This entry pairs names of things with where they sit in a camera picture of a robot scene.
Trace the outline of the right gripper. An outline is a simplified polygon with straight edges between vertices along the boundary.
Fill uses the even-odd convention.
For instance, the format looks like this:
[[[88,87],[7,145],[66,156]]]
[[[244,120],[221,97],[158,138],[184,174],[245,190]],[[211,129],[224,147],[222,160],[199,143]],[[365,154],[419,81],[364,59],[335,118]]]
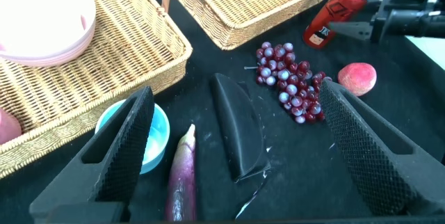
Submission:
[[[330,22],[335,32],[379,42],[385,35],[444,38],[444,3],[382,0],[371,22]]]

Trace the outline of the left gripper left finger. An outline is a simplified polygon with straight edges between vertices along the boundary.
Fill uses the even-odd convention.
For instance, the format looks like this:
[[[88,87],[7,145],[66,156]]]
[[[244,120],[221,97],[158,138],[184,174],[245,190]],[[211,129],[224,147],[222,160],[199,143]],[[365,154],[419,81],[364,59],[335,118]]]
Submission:
[[[130,95],[30,204],[34,219],[125,219],[141,170],[154,96]]]

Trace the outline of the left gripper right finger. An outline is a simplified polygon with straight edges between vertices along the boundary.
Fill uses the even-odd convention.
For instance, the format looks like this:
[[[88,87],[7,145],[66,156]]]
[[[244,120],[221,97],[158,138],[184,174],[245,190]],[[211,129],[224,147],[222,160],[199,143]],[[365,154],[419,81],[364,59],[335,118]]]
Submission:
[[[325,119],[364,202],[375,215],[442,215],[444,165],[361,99],[324,80]]]

